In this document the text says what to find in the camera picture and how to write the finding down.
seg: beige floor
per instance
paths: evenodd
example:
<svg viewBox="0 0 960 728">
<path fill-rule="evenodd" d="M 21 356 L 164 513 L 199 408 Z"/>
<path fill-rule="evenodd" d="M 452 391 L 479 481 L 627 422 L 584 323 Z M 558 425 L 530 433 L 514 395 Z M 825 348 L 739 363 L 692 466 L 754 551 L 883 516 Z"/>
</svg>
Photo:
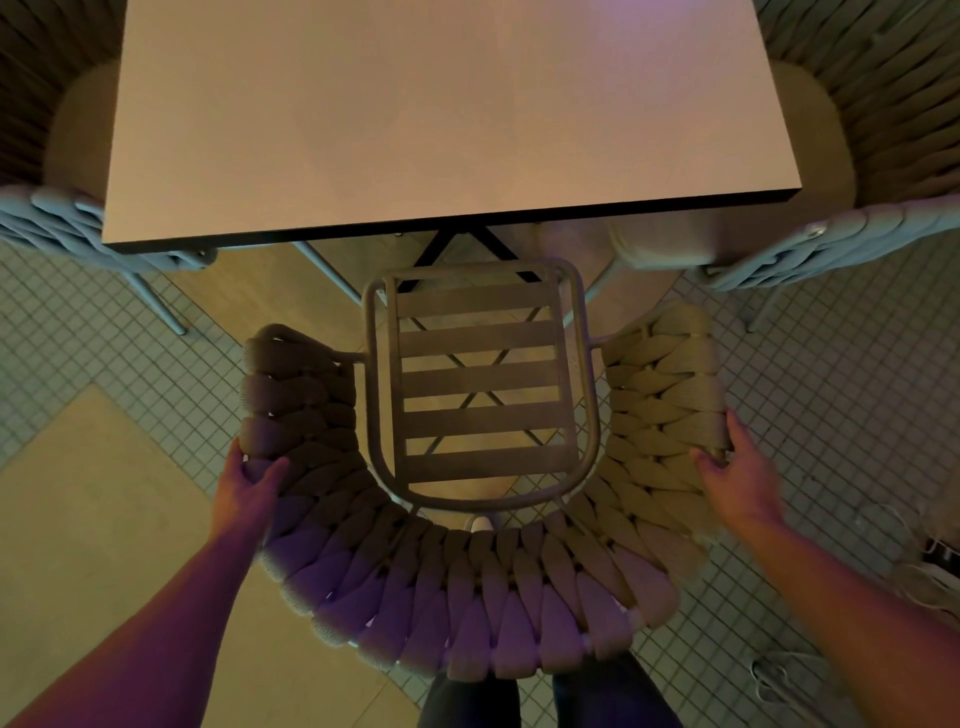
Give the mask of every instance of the beige floor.
<svg viewBox="0 0 960 728">
<path fill-rule="evenodd" d="M 523 258 L 566 258 L 580 271 L 585 285 L 589 285 L 596 278 L 612 256 L 604 224 L 598 220 L 512 226 L 494 230 Z M 315 242 L 314 246 L 354 287 L 362 290 L 368 281 L 383 270 L 411 266 L 431 234 L 325 240 Z M 444 256 L 444 262 L 451 264 L 487 259 L 490 259 L 489 254 L 467 236 L 455 238 Z M 675 271 L 629 270 L 615 274 L 588 306 L 591 334 L 599 336 L 612 333 L 650 310 L 670 289 L 678 275 Z M 279 322 L 297 328 L 341 351 L 354 352 L 363 347 L 362 317 L 357 306 L 291 246 L 224 250 L 210 268 L 196 273 L 174 274 L 171 278 L 207 315 L 240 342 L 246 341 L 262 326 Z M 579 400 L 582 396 L 580 373 L 572 348 L 568 348 L 574 399 Z M 516 360 L 521 352 L 512 352 L 508 360 Z M 494 353 L 486 352 L 465 358 L 469 359 L 468 364 L 476 365 L 488 363 L 494 356 Z M 595 373 L 599 376 L 602 371 L 599 355 L 595 355 L 593 361 Z M 385 391 L 389 381 L 383 369 L 385 366 L 386 357 L 381 357 L 381 392 Z M 448 364 L 440 359 L 421 362 L 421 366 L 430 368 Z M 358 434 L 366 451 L 365 397 L 362 391 L 359 399 Z M 418 402 L 417 407 L 445 408 L 455 407 L 457 404 L 458 398 L 434 398 L 434 401 Z M 482 397 L 475 403 L 484 404 L 491 403 L 484 401 Z M 388 407 L 389 404 L 385 403 L 385 412 L 389 412 Z M 383 442 L 390 443 L 389 414 L 384 414 L 382 420 Z M 441 451 L 520 447 L 528 442 L 522 433 L 449 438 L 444 441 Z M 426 443 L 416 443 L 412 448 L 425 446 Z M 389 447 L 385 447 L 385 450 L 388 451 L 388 461 L 392 460 Z M 461 481 L 456 484 L 430 484 L 423 490 L 431 495 L 446 497 L 499 497 L 511 484 L 511 478 L 491 478 Z M 463 517 L 452 514 L 430 515 L 446 525 L 460 525 L 464 520 Z"/>
<path fill-rule="evenodd" d="M 90 386 L 0 472 L 0 723 L 142 605 L 203 542 L 208 503 Z M 416 725 L 352 650 L 317 641 L 254 566 L 205 726 Z"/>
</svg>

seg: beige cushion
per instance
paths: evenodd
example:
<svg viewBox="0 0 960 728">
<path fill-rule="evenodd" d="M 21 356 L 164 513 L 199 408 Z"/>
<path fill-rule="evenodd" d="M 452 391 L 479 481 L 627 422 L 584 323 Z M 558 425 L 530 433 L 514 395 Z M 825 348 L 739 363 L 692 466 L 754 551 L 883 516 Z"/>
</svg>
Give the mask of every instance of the beige cushion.
<svg viewBox="0 0 960 728">
<path fill-rule="evenodd" d="M 771 70 L 803 189 L 772 205 L 610 218 L 611 242 L 624 262 L 643 269 L 733 262 L 853 207 L 856 173 L 836 106 L 799 66 L 774 61 Z"/>
<path fill-rule="evenodd" d="M 120 61 L 84 73 L 63 95 L 47 139 L 43 183 L 107 198 Z"/>
</svg>

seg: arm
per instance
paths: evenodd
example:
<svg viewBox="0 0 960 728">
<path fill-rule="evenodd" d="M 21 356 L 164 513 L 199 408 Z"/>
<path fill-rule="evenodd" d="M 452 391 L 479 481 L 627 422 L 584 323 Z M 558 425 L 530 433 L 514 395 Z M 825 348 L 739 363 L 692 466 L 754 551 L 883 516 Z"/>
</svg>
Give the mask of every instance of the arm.
<svg viewBox="0 0 960 728">
<path fill-rule="evenodd" d="M 200 726 L 233 600 L 273 515 L 287 461 L 258 483 L 233 441 L 204 546 L 139 612 L 40 694 L 9 728 Z"/>
<path fill-rule="evenodd" d="M 875 725 L 940 726 L 960 715 L 960 635 L 792 531 L 780 477 L 728 412 L 736 453 L 693 458 L 720 518 L 753 553 Z"/>
</svg>

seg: person's left hand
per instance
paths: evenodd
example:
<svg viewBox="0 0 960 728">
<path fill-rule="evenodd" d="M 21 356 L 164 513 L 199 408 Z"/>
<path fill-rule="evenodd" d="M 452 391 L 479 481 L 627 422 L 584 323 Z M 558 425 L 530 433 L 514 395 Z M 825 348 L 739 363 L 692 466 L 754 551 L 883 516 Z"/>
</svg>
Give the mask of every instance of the person's left hand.
<svg viewBox="0 0 960 728">
<path fill-rule="evenodd" d="M 281 457 L 258 482 L 250 482 L 243 472 L 240 441 L 234 438 L 213 497 L 208 541 L 248 549 L 252 558 L 270 525 L 276 491 L 289 467 L 290 461 Z"/>
</svg>

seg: forearm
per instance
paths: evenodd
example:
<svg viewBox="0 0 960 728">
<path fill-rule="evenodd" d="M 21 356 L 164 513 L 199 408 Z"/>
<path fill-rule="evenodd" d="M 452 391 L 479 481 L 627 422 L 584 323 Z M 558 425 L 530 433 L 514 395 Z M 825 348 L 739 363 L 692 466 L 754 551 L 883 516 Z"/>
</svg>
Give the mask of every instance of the forearm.
<svg viewBox="0 0 960 728">
<path fill-rule="evenodd" d="M 207 544 L 11 728 L 199 726 L 249 546 Z"/>
<path fill-rule="evenodd" d="M 744 540 L 876 725 L 960 715 L 960 636 L 783 525 Z"/>
</svg>

